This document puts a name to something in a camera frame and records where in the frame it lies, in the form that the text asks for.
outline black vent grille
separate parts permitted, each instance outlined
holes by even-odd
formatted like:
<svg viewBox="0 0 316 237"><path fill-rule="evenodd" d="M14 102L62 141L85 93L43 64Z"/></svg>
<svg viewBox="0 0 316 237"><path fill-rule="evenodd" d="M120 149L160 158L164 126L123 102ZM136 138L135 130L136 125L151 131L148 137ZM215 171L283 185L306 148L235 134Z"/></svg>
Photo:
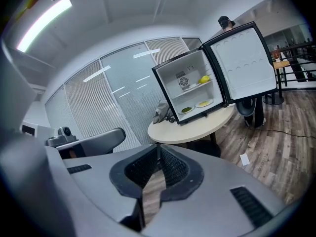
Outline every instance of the black vent grille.
<svg viewBox="0 0 316 237"><path fill-rule="evenodd" d="M160 163L167 188L179 183L189 173L188 165L165 149L161 149Z"/></svg>
<svg viewBox="0 0 316 237"><path fill-rule="evenodd" d="M76 167L67 168L67 170L68 170L68 172L70 174L74 174L74 173L81 172L81 171L84 171L84 170L87 170L87 169L90 169L90 168L92 168L90 165L85 164L85 165L80 165L80 166L76 166Z"/></svg>
<svg viewBox="0 0 316 237"><path fill-rule="evenodd" d="M245 187L231 189L231 193L236 198L254 227L260 227L272 219L272 215Z"/></svg>
<svg viewBox="0 0 316 237"><path fill-rule="evenodd" d="M157 149L143 155L130 163L125 169L125 175L142 189L148 183L157 167Z"/></svg>

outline wooden floor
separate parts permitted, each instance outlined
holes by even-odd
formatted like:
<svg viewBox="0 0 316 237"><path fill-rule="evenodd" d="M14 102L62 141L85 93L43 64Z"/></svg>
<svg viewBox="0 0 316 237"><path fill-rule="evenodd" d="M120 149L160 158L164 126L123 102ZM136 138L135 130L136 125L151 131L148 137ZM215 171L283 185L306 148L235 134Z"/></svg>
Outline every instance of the wooden floor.
<svg viewBox="0 0 316 237"><path fill-rule="evenodd" d="M258 130L246 127L236 111L215 134L221 158L253 175L289 204L304 194L316 173L316 91L288 91L283 96L281 105L263 104L267 122ZM250 160L247 166L240 160L244 153ZM158 212L164 189L159 171L143 190L146 224Z"/></svg>

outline glass wall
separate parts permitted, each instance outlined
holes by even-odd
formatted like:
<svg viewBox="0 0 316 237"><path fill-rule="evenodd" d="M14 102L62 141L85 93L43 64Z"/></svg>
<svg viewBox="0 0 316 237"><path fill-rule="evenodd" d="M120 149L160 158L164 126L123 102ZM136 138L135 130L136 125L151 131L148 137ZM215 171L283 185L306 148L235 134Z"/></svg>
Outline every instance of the glass wall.
<svg viewBox="0 0 316 237"><path fill-rule="evenodd" d="M101 59L96 57L64 83L62 105L68 108L70 118L62 123L78 138L122 127L126 140L115 152L155 143L147 130L164 95L152 68L200 44L194 38L164 38L144 41ZM61 104L50 103L53 101L46 104L49 122L52 127L60 126L60 115L56 114L63 110Z"/></svg>
<svg viewBox="0 0 316 237"><path fill-rule="evenodd" d="M288 47L290 45L311 42L312 34L308 24L301 24L276 32L264 37L269 51L279 48Z"/></svg>
<svg viewBox="0 0 316 237"><path fill-rule="evenodd" d="M139 142L154 143L147 134L158 102L164 99L152 72L156 64L144 43L101 58L113 95Z"/></svg>
<svg viewBox="0 0 316 237"><path fill-rule="evenodd" d="M187 45L189 50L196 49L202 45L200 39L197 38L183 38L183 41Z"/></svg>

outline small plate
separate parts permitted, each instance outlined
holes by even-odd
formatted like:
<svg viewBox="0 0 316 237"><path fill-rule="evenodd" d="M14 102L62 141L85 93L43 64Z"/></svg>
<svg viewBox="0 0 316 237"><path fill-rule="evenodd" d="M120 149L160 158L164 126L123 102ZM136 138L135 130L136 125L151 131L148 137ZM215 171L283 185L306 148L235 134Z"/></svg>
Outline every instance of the small plate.
<svg viewBox="0 0 316 237"><path fill-rule="evenodd" d="M208 101L208 104L207 104L207 105L199 106L200 103L205 102L205 101ZM213 99L206 99L206 100L204 100L204 101L201 101L201 102L197 103L197 104L196 104L196 107L198 107L198 108L203 108L203 107L205 107L205 106L210 105L211 103L213 103Z"/></svg>
<svg viewBox="0 0 316 237"><path fill-rule="evenodd" d="M187 90L190 90L190 89L194 89L195 87L198 87L199 85L200 85L200 83L195 83L195 84L192 84L192 85L190 85L190 87L189 87L189 88L184 89L183 91L187 91Z"/></svg>
<svg viewBox="0 0 316 237"><path fill-rule="evenodd" d="M193 111L194 110L194 106L193 107L191 107L192 109L191 110L189 110L189 111L187 111L186 113L189 113L190 111Z"/></svg>

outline office chair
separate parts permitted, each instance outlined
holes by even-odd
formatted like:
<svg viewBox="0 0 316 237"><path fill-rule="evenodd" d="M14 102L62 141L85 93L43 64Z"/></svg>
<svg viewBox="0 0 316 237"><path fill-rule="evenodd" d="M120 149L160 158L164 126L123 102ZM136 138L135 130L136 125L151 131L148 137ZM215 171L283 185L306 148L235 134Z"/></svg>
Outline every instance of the office chair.
<svg viewBox="0 0 316 237"><path fill-rule="evenodd" d="M101 133L83 140L77 140L56 147L63 158L69 158L69 150L74 150L77 157L100 156L113 153L113 149L126 138L123 128Z"/></svg>

